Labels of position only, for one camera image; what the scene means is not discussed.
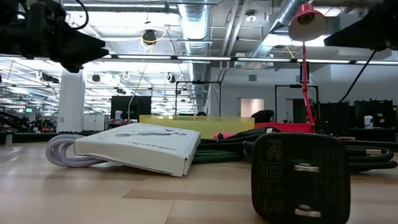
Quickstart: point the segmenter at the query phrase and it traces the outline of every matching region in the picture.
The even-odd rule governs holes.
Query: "doorway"
[[[254,113],[264,109],[263,99],[240,99],[240,117],[250,118]]]

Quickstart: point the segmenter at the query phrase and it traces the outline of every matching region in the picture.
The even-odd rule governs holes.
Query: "exposed ductwork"
[[[104,5],[86,4],[89,11],[110,11],[110,12],[159,12],[179,14],[182,23],[182,32],[184,39],[188,40],[208,40],[210,38],[210,18],[211,4],[217,4],[216,1],[208,1],[209,4],[136,4],[136,5]],[[64,4],[64,9],[68,11],[81,11],[78,4]],[[188,55],[208,55],[209,43],[186,42],[185,48]],[[210,64],[191,63],[189,66],[190,78],[193,81],[210,80]],[[197,110],[201,111],[206,105],[204,90],[208,90],[208,85],[195,85],[193,87],[194,100],[197,104]]]
[[[201,4],[178,5],[181,15],[182,32],[184,39],[207,40],[210,38],[211,6]],[[203,42],[186,42],[185,48],[188,55],[208,55],[209,44]],[[210,64],[190,63],[190,78],[192,81],[208,81],[210,79]],[[206,105],[203,88],[208,90],[208,85],[194,85],[193,92],[197,110],[201,111]]]
[[[304,3],[311,3],[313,0],[285,0],[278,12],[267,16],[264,23],[264,40],[257,47],[256,51],[251,55],[252,57],[266,57],[274,46],[267,43],[267,35],[282,26],[289,26],[294,16],[297,14],[299,7]]]

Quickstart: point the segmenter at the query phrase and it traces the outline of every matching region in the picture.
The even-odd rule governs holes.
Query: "black power adapter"
[[[262,135],[252,150],[251,188],[256,212],[271,223],[346,223],[346,149],[319,134]]]

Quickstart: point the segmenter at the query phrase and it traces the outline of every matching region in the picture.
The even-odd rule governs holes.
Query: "lamp arm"
[[[307,116],[308,121],[310,124],[315,127],[315,122],[313,120],[312,111],[311,111],[311,104],[310,100],[308,99],[308,87],[307,87],[307,51],[305,50],[305,42],[303,42],[303,94],[304,94],[304,103],[307,109]]]

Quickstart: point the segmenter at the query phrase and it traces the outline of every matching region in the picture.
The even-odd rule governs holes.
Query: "green braided cable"
[[[197,151],[193,158],[193,164],[207,164],[216,162],[232,162],[240,161],[243,159],[243,155],[237,152],[228,152],[221,150],[201,150]]]

